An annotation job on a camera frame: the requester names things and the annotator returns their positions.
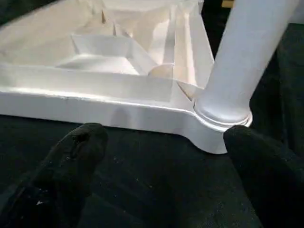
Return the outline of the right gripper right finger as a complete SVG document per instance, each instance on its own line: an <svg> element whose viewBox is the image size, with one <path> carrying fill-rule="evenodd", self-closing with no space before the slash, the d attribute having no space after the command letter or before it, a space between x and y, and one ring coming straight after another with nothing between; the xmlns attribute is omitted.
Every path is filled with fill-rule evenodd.
<svg viewBox="0 0 304 228"><path fill-rule="evenodd" d="M223 134L229 157L265 228L304 226L304 159L244 126Z"/></svg>

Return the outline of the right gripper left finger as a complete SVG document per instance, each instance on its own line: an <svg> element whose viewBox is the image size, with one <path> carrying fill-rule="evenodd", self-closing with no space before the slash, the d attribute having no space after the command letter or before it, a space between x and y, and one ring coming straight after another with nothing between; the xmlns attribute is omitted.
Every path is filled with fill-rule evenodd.
<svg viewBox="0 0 304 228"><path fill-rule="evenodd" d="M32 171L0 197L2 228L76 228L108 143L100 123L66 134Z"/></svg>

